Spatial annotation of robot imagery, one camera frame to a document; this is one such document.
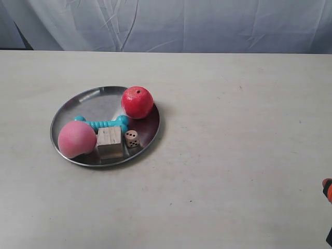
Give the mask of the round steel plate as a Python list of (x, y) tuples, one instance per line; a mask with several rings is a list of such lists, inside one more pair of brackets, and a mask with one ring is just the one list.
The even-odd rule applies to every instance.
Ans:
[[(121, 108), (121, 97), (126, 90), (123, 86), (104, 86), (92, 88), (69, 99), (55, 114), (50, 126), (50, 139), (55, 150), (63, 156), (58, 146), (58, 136), (65, 124), (74, 120), (76, 116), (83, 116), (87, 121), (115, 120), (124, 112)], [(160, 130), (160, 114), (156, 105), (144, 119), (130, 119), (128, 128), (138, 132), (140, 145), (134, 148), (123, 147), (124, 157), (102, 160), (97, 151), (88, 155), (81, 155), (67, 161), (87, 168), (106, 168), (128, 162), (146, 153), (148, 148), (158, 137)]]

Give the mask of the white backdrop cloth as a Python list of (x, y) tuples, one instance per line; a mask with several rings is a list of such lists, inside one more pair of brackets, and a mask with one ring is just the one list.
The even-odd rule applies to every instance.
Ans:
[(331, 1), (1, 1), (1, 47), (331, 53)]

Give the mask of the small wooden die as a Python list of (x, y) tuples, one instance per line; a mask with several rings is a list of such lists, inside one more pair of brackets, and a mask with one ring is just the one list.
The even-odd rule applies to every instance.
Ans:
[(140, 144), (139, 135), (135, 130), (128, 130), (125, 133), (124, 138), (126, 140), (126, 145), (128, 148), (137, 147)]

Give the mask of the red toy apple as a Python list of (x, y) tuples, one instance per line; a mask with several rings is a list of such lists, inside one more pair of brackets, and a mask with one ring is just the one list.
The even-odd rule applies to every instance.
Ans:
[(132, 119), (145, 118), (151, 112), (153, 105), (152, 95), (143, 87), (130, 87), (124, 91), (121, 97), (121, 107)]

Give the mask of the teal rubber bone toy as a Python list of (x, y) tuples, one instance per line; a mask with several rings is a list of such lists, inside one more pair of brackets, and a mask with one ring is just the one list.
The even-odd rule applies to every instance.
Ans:
[(107, 120), (107, 121), (86, 121), (85, 117), (76, 116), (74, 118), (74, 121), (82, 121), (88, 124), (90, 127), (93, 128), (95, 132), (98, 132), (98, 130), (101, 128), (120, 127), (122, 133), (126, 133), (128, 131), (128, 125), (129, 125), (129, 117), (125, 115), (120, 115), (115, 120)]

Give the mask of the wooden cube block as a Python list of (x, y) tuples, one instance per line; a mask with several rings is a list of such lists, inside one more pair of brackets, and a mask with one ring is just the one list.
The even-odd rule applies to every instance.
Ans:
[(102, 160), (123, 157), (121, 127), (99, 128), (96, 147)]

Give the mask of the pink toy peach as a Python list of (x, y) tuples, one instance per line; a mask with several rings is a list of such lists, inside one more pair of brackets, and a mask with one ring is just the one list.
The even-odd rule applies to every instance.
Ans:
[(67, 123), (58, 136), (60, 152), (70, 159), (91, 153), (96, 146), (96, 142), (95, 131), (83, 121)]

